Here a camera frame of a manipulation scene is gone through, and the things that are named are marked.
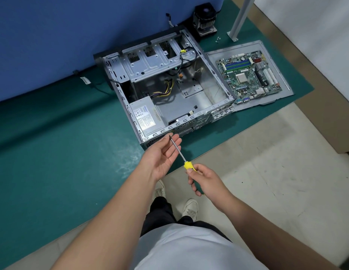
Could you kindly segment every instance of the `blue partition wall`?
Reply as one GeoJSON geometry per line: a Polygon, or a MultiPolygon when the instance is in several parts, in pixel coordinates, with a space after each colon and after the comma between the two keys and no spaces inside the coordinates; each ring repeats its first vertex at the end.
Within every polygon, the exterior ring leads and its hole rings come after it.
{"type": "Polygon", "coordinates": [[[0,101],[94,65],[93,54],[223,0],[0,0],[0,101]]]}

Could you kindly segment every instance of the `yellow screwdriver handle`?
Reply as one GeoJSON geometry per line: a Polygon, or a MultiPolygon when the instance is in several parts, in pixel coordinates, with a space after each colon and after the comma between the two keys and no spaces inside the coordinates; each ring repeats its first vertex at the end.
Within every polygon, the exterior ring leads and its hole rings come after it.
{"type": "MultiPolygon", "coordinates": [[[[185,169],[189,169],[189,168],[192,168],[195,172],[197,172],[196,169],[195,169],[195,167],[192,165],[192,162],[191,162],[191,161],[185,162],[185,169]]],[[[193,181],[195,182],[195,186],[196,186],[197,190],[198,190],[200,193],[204,194],[203,190],[201,189],[200,184],[199,184],[198,182],[196,182],[195,180],[193,180],[193,181]]]]}

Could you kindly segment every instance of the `green anti-static mat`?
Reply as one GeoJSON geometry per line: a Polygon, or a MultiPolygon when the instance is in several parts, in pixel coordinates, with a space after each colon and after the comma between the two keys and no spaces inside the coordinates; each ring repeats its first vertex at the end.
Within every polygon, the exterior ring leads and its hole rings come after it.
{"type": "MultiPolygon", "coordinates": [[[[205,51],[234,45],[226,32],[238,11],[231,0],[224,1],[217,34],[200,43],[205,51]]],[[[295,95],[184,136],[188,160],[313,90],[252,22],[245,21],[238,38],[240,44],[262,40],[295,95]]],[[[0,103],[0,269],[93,218],[143,154],[102,73],[93,67],[84,75],[113,96],[69,77],[0,103]]],[[[182,165],[178,159],[171,170],[182,165]]]]}

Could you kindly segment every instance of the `power supply label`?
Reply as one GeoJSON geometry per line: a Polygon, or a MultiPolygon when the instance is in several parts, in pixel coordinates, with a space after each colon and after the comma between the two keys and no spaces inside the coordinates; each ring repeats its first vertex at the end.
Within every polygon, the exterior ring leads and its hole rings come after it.
{"type": "Polygon", "coordinates": [[[134,115],[136,116],[136,119],[139,125],[141,126],[142,131],[156,125],[154,123],[154,120],[150,112],[147,109],[147,106],[143,106],[141,108],[135,109],[133,110],[133,112],[134,112],[134,115]]]}

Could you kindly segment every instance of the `metal pole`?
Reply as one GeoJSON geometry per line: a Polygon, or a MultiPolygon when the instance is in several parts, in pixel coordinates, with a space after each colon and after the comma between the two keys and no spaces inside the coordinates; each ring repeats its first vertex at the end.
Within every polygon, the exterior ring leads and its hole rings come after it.
{"type": "Polygon", "coordinates": [[[236,42],[238,41],[237,35],[241,30],[241,27],[244,23],[244,20],[247,18],[248,12],[253,5],[254,0],[244,0],[240,13],[238,13],[235,22],[233,23],[231,31],[228,31],[227,34],[230,36],[231,40],[236,42]]]}

